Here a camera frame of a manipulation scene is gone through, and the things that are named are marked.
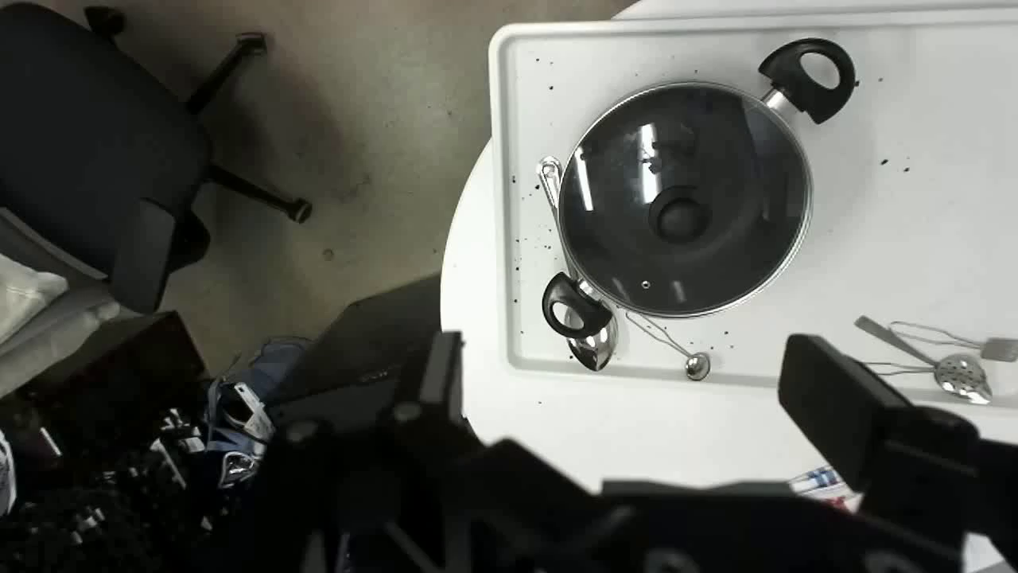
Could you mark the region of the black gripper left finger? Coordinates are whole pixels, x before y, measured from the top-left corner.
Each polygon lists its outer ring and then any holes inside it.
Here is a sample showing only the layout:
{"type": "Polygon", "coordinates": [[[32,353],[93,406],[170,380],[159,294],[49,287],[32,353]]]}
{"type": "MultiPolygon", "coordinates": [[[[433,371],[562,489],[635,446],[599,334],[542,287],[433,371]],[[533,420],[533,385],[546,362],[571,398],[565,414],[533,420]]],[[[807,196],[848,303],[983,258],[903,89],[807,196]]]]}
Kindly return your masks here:
{"type": "Polygon", "coordinates": [[[400,380],[393,424],[400,437],[436,438],[464,424],[462,418],[462,351],[459,330],[436,330],[422,361],[400,380]]]}

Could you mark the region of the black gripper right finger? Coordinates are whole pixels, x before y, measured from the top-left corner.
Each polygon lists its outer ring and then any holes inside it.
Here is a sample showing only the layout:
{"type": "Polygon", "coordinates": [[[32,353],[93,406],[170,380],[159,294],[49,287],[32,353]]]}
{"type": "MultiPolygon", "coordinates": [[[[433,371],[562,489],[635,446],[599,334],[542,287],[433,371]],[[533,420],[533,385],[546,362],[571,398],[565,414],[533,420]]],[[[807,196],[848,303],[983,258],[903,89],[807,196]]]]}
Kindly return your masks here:
{"type": "Polygon", "coordinates": [[[918,404],[872,365],[822,334],[788,334],[780,406],[859,492],[927,489],[964,495],[978,431],[941,406],[918,404]]]}

